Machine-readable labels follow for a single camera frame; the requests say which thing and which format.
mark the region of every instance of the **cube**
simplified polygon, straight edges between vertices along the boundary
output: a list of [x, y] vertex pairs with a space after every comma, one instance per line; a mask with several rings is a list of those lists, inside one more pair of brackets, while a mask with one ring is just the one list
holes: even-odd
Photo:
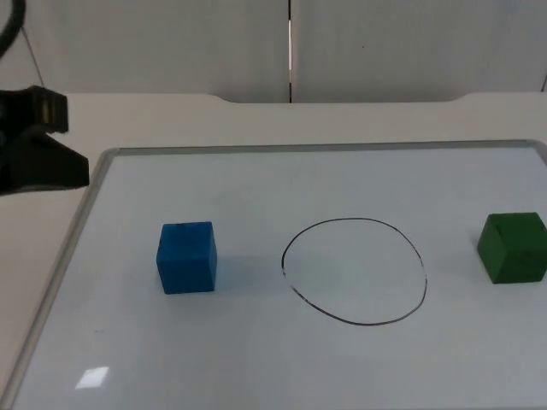
[[477, 250], [494, 284], [539, 282], [547, 270], [547, 230], [536, 213], [490, 214]]
[[168, 295], [215, 290], [213, 224], [191, 222], [164, 225], [156, 264], [163, 291]]

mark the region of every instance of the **green cube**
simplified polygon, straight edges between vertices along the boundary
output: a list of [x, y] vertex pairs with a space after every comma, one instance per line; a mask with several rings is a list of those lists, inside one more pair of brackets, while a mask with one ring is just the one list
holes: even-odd
[[536, 213], [490, 214], [478, 251], [492, 283], [539, 282], [547, 270], [547, 229]]

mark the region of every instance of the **drawn circle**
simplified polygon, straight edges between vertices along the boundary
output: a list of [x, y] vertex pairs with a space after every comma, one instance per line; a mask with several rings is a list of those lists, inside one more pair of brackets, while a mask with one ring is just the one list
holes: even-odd
[[426, 299], [418, 249], [381, 220], [340, 218], [309, 226], [286, 246], [281, 269], [303, 301], [350, 325], [398, 322]]

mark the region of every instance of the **blue cube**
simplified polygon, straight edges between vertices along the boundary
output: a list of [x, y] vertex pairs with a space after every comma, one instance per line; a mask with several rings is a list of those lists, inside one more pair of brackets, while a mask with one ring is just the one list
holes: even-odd
[[215, 290], [213, 224], [191, 222], [164, 225], [156, 264], [163, 291], [168, 295]]

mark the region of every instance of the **white table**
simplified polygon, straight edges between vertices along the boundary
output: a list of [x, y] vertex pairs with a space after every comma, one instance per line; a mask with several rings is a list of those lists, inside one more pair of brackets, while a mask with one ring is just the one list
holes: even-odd
[[[405, 104], [233, 104], [192, 95], [72, 95], [61, 141], [90, 159], [113, 147], [547, 141], [547, 95]], [[9, 380], [84, 190], [0, 198], [0, 391]]]

